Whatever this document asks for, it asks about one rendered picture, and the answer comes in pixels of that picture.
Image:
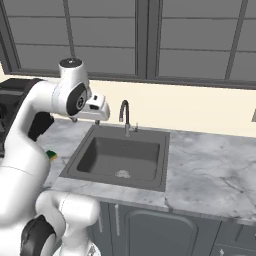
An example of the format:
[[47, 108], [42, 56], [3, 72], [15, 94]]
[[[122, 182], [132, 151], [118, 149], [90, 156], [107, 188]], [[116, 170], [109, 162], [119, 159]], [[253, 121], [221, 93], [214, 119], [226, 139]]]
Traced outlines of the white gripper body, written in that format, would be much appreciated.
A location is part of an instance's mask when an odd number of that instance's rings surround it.
[[78, 114], [74, 115], [74, 118], [108, 121], [110, 118], [110, 108], [108, 103], [104, 102], [103, 106], [98, 110], [84, 108]]

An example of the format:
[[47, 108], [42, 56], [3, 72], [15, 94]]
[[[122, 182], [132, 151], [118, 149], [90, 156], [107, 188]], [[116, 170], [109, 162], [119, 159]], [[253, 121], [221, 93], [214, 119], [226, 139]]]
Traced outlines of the dark grey sink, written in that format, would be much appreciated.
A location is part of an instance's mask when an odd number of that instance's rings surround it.
[[164, 192], [170, 134], [92, 125], [60, 176]]

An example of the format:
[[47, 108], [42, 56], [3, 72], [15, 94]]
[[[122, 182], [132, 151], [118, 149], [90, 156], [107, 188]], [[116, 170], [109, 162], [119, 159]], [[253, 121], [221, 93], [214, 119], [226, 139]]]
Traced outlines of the dark metal tap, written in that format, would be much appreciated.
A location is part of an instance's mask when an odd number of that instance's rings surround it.
[[132, 127], [130, 125], [130, 115], [129, 115], [129, 102], [127, 100], [123, 100], [121, 103], [120, 111], [119, 111], [119, 121], [125, 122], [125, 135], [127, 137], [130, 136], [131, 132], [137, 132], [138, 126]]

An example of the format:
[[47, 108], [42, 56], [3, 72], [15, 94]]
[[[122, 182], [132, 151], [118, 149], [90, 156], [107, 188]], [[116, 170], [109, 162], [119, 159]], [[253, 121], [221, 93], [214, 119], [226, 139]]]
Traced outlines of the grey framed window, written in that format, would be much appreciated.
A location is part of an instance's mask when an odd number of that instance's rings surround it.
[[0, 0], [0, 62], [56, 77], [256, 90], [256, 0]]

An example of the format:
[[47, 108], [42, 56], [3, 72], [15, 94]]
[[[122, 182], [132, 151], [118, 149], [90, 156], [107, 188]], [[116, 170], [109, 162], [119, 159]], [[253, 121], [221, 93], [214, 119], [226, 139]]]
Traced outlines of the narrow dark grey cupboard door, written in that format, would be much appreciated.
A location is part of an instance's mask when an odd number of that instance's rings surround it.
[[91, 241], [98, 247], [101, 256], [113, 256], [112, 235], [110, 228], [109, 205], [106, 202], [100, 203], [100, 216], [103, 221], [103, 233], [99, 231], [98, 220], [88, 228], [88, 235]]

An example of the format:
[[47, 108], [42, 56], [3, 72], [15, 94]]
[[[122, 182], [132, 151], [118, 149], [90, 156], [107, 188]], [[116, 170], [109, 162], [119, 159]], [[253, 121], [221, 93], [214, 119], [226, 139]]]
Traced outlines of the wide dark grey cupboard door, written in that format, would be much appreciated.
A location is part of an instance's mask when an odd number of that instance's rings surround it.
[[116, 256], [210, 256], [218, 220], [119, 205]]

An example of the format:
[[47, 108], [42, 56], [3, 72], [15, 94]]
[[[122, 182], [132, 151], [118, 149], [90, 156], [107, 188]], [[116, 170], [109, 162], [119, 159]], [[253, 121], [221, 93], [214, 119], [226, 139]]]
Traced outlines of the dark grey drawer front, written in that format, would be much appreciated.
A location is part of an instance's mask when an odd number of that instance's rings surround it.
[[256, 256], [256, 226], [222, 222], [210, 256]]

